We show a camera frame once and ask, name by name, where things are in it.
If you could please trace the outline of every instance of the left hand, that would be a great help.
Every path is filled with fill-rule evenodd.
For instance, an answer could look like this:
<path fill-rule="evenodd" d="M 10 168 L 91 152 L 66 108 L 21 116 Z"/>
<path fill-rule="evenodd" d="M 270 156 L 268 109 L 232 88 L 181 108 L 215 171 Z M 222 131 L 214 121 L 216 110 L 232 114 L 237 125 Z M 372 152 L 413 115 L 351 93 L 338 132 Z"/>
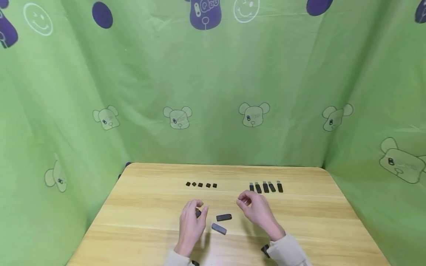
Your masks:
<path fill-rule="evenodd" d="M 209 208 L 207 206 L 203 208 L 199 219 L 197 219 L 195 214 L 197 207 L 199 208 L 203 205 L 204 203 L 201 200 L 192 200 L 185 205 L 182 211 L 179 219 L 179 241 L 174 249 L 181 256 L 189 257 L 191 255 L 195 243 L 197 243 L 206 228 L 206 217 Z"/>

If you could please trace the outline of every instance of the cartoon bear print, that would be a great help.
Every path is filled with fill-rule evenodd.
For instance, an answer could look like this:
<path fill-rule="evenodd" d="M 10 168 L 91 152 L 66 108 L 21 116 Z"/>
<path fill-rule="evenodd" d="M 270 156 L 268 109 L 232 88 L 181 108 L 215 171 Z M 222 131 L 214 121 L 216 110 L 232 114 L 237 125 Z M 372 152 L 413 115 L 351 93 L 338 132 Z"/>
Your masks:
<path fill-rule="evenodd" d="M 380 159 L 380 165 L 410 184 L 416 184 L 426 168 L 426 156 L 416 157 L 398 149 L 395 139 L 389 137 L 381 144 L 385 153 Z"/>
<path fill-rule="evenodd" d="M 414 20 L 417 23 L 426 22 L 426 0 L 420 1 L 420 4 L 417 6 L 416 13 L 414 15 Z"/>
<path fill-rule="evenodd" d="M 18 32 L 3 13 L 8 6 L 9 0 L 0 0 L 0 43 L 5 49 L 18 41 Z"/>
<path fill-rule="evenodd" d="M 259 106 L 250 106 L 248 103 L 242 103 L 239 107 L 239 113 L 244 115 L 242 123 L 247 127 L 260 126 L 263 123 L 263 115 L 268 113 L 271 107 L 267 103 Z"/>
<path fill-rule="evenodd" d="M 323 112 L 322 116 L 327 118 L 323 128 L 325 131 L 333 131 L 342 124 L 342 118 L 349 116 L 354 112 L 352 105 L 347 104 L 343 109 L 337 110 L 334 106 L 327 107 Z"/>
<path fill-rule="evenodd" d="M 112 105 L 108 106 L 106 109 L 100 111 L 93 111 L 93 118 L 96 122 L 102 122 L 102 127 L 105 130 L 112 129 L 120 125 L 120 122 L 117 119 L 118 111 Z"/>
<path fill-rule="evenodd" d="M 306 2 L 306 11 L 311 16 L 324 14 L 333 3 L 333 0 L 308 0 Z"/>
<path fill-rule="evenodd" d="M 165 117 L 170 118 L 170 126 L 173 129 L 186 129 L 189 127 L 188 117 L 192 115 L 192 110 L 188 106 L 184 106 L 182 110 L 173 110 L 170 107 L 163 109 Z"/>
<path fill-rule="evenodd" d="M 189 20 L 199 30 L 213 29 L 222 20 L 220 0 L 185 0 L 191 3 Z"/>
<path fill-rule="evenodd" d="M 53 168 L 47 170 L 44 174 L 44 183 L 46 183 L 46 186 L 48 187 L 56 185 L 60 192 L 64 192 L 66 190 L 66 176 L 56 153 L 55 158 L 56 161 L 53 165 Z"/>

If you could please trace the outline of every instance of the purple circle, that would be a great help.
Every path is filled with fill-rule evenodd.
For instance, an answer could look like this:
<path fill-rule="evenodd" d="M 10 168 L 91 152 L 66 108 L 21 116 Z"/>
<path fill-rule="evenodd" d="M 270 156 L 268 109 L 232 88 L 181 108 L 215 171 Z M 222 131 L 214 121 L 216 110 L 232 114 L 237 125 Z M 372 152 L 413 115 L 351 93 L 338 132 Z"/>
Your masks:
<path fill-rule="evenodd" d="M 0 0 L 0 9 L 5 9 L 9 5 L 9 0 Z"/>
<path fill-rule="evenodd" d="M 333 3 L 333 0 L 308 0 L 306 3 L 306 11 L 311 16 L 319 16 L 324 14 Z"/>
<path fill-rule="evenodd" d="M 426 1 L 421 0 L 419 6 L 416 9 L 416 13 L 414 15 L 414 21 L 417 23 L 425 23 L 426 22 Z"/>
<path fill-rule="evenodd" d="M 92 15 L 95 22 L 104 29 L 112 26 L 112 13 L 107 5 L 102 2 L 96 2 L 92 8 Z"/>

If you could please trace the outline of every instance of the right hand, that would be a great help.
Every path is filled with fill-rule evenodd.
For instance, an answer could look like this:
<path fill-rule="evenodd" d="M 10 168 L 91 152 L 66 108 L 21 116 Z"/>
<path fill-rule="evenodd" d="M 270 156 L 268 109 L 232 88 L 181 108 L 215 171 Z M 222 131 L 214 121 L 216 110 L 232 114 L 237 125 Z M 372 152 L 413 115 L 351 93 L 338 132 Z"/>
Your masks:
<path fill-rule="evenodd" d="M 247 219 L 260 226 L 272 241 L 285 237 L 284 229 L 276 221 L 268 201 L 263 195 L 246 190 L 238 196 L 237 205 Z"/>

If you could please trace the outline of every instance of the bear face outline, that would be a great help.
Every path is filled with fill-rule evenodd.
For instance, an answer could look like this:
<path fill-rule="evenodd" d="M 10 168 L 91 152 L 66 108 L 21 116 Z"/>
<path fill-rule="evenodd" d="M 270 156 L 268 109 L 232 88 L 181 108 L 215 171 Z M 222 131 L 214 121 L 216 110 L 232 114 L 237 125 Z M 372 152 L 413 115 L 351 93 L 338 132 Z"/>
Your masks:
<path fill-rule="evenodd" d="M 188 117 L 192 116 L 192 110 L 188 106 L 184 106 L 181 110 L 165 107 L 163 114 L 165 117 L 170 118 L 170 126 L 173 129 L 186 129 L 189 127 Z"/>
<path fill-rule="evenodd" d="M 48 169 L 44 174 L 44 182 L 48 187 L 56 185 L 60 192 L 65 192 L 67 187 L 65 172 L 62 169 L 57 154 L 55 154 L 55 158 L 56 161 L 53 168 Z"/>
<path fill-rule="evenodd" d="M 259 106 L 250 106 L 248 103 L 242 103 L 239 107 L 239 113 L 244 115 L 242 123 L 246 127 L 257 127 L 263 124 L 263 115 L 268 113 L 271 107 L 268 103 L 262 103 Z"/>
<path fill-rule="evenodd" d="M 100 111 L 93 111 L 93 118 L 96 122 L 101 122 L 104 130 L 109 130 L 120 125 L 120 122 L 117 119 L 118 111 L 112 105 L 108 106 L 106 109 Z"/>
<path fill-rule="evenodd" d="M 410 184 L 420 181 L 421 173 L 426 168 L 426 156 L 416 157 L 398 149 L 395 139 L 389 137 L 381 144 L 385 153 L 379 164 L 389 172 Z"/>
<path fill-rule="evenodd" d="M 323 129 L 325 131 L 333 131 L 342 124 L 344 116 L 349 116 L 354 112 L 354 108 L 350 104 L 346 104 L 343 109 L 337 110 L 334 106 L 327 107 L 323 112 L 322 116 L 327 118 Z"/>

